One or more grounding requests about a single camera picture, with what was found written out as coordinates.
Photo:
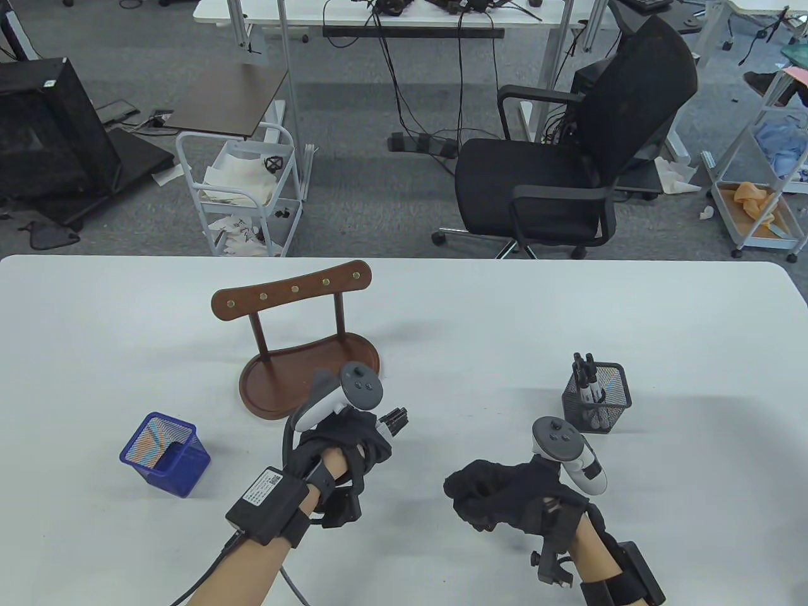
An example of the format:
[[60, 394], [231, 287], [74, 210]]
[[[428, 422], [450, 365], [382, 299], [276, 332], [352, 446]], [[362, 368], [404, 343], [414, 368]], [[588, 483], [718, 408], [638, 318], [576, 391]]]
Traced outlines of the person's right hand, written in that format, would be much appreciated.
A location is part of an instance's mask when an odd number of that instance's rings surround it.
[[[559, 527], [574, 535], [583, 515], [597, 509], [560, 481], [560, 470], [559, 463], [537, 455], [513, 466], [476, 460], [446, 477], [443, 490], [457, 516], [476, 531], [491, 532], [505, 523], [545, 538]], [[567, 514], [571, 522], [560, 525]]]

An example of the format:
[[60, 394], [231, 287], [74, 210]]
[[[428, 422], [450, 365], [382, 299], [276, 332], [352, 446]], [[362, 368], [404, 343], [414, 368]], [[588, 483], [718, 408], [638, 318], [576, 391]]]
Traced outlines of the person's left hand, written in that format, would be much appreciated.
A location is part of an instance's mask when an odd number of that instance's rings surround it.
[[285, 466], [288, 472], [305, 477], [323, 459], [325, 452], [335, 448], [347, 462], [346, 472], [337, 472], [338, 485], [350, 481], [356, 494], [364, 491], [364, 477], [375, 465], [392, 455], [392, 444], [376, 429], [376, 416], [347, 408], [332, 413], [323, 421], [301, 433], [297, 447], [292, 450]]

